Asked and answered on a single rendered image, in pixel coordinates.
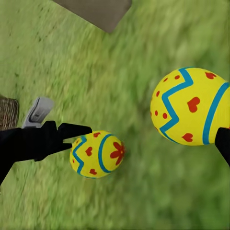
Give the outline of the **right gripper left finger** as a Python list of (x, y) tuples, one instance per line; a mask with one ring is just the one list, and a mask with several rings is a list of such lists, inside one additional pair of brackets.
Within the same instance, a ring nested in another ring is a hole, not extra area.
[(0, 185), (25, 146), (20, 127), (0, 132)]

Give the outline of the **wicker basket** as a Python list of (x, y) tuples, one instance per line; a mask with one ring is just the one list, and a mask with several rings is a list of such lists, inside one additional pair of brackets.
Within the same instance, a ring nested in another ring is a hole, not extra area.
[(17, 100), (0, 95), (0, 132), (16, 128), (18, 112)]

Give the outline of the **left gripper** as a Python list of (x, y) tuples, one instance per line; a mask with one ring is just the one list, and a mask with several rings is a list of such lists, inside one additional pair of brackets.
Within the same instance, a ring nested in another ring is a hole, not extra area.
[(34, 159), (42, 161), (48, 155), (72, 148), (64, 139), (92, 133), (88, 126), (62, 123), (58, 130), (55, 121), (46, 121), (41, 128), (22, 129), (25, 146), (15, 162)]

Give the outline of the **easter egg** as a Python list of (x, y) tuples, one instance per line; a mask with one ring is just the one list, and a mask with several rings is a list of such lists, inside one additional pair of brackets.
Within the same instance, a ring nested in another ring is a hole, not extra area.
[(119, 167), (125, 156), (122, 141), (103, 130), (79, 136), (70, 152), (71, 166), (86, 178), (99, 178)]
[(172, 142), (213, 144), (220, 127), (230, 129), (230, 84), (209, 70), (176, 69), (157, 85), (150, 114), (157, 131)]

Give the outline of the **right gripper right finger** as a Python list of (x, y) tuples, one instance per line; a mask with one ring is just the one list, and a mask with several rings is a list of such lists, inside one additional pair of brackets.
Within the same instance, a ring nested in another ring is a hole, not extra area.
[(215, 145), (230, 166), (230, 129), (223, 127), (218, 129)]

